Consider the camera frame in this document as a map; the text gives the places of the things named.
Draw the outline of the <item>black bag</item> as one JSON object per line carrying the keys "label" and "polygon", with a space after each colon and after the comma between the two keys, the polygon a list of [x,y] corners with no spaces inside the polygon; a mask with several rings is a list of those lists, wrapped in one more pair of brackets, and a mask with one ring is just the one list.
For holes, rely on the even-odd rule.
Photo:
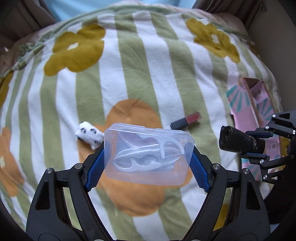
{"label": "black bag", "polygon": [[247,135],[232,126],[222,126],[220,129],[219,147],[222,150],[234,153],[263,154],[265,151],[265,141]]}

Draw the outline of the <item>white panda sock roll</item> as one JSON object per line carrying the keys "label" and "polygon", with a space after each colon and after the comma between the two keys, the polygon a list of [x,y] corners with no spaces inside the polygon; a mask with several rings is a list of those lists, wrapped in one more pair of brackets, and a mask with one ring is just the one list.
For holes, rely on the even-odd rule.
{"label": "white panda sock roll", "polygon": [[104,140],[104,133],[87,121],[79,124],[75,135],[87,143],[91,149],[97,149]]}

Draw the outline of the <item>dark red lipstick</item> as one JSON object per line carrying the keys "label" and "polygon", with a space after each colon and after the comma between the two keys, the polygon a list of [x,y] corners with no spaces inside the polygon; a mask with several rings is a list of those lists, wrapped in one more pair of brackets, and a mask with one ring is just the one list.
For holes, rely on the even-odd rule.
{"label": "dark red lipstick", "polygon": [[193,123],[197,123],[201,119],[201,114],[199,112],[190,114],[184,118],[176,120],[170,124],[172,130],[183,130]]}

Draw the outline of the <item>clear floss pick case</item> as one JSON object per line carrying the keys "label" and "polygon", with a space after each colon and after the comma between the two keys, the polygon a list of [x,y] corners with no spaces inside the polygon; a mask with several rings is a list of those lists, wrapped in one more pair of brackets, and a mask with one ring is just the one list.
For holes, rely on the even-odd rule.
{"label": "clear floss pick case", "polygon": [[184,131],[114,123],[104,132],[105,174],[130,183],[182,185],[194,146]]}

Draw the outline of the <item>cardboard box pink patterned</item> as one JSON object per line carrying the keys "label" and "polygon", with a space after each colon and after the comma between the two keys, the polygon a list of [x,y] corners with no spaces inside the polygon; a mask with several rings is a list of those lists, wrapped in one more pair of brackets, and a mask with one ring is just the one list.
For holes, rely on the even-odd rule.
{"label": "cardboard box pink patterned", "polygon": [[[263,81],[241,78],[226,92],[235,128],[242,132],[265,127],[275,113],[271,97]],[[262,181],[258,165],[241,158],[242,168],[248,168],[256,181]]]}

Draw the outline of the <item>right brown curtain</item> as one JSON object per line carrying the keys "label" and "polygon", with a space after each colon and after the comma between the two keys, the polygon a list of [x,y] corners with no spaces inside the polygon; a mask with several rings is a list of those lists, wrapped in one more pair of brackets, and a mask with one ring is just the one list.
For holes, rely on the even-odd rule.
{"label": "right brown curtain", "polygon": [[202,0],[195,1],[194,9],[208,13],[229,13],[241,20],[244,27],[249,29],[256,15],[265,6],[263,0]]}

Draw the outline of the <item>brown curtain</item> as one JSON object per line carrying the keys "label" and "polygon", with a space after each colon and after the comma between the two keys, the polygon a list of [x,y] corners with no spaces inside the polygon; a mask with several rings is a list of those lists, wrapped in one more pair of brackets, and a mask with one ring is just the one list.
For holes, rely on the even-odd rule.
{"label": "brown curtain", "polygon": [[244,27],[249,29],[256,15],[265,6],[263,0],[202,0],[195,1],[194,9],[208,13],[229,13],[241,20]]}
{"label": "brown curtain", "polygon": [[56,22],[45,1],[1,0],[1,48]]}

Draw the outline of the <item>floral striped blanket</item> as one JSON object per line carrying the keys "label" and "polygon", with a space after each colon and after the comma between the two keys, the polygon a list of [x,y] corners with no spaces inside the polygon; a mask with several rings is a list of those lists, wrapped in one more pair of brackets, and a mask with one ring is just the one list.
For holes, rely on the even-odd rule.
{"label": "floral striped blanket", "polygon": [[1,198],[19,228],[47,167],[62,170],[92,150],[74,129],[88,121],[168,128],[198,111],[189,127],[199,150],[238,167],[218,149],[218,132],[233,124],[226,91],[243,77],[263,81],[281,109],[274,75],[254,44],[213,23],[199,9],[120,3],[65,21],[21,45],[1,76]]}

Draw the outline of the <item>left brown curtain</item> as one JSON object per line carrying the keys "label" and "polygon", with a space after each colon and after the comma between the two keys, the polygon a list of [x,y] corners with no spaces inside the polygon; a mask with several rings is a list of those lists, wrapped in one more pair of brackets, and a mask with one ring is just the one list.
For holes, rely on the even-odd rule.
{"label": "left brown curtain", "polygon": [[1,0],[1,48],[56,22],[45,1]]}

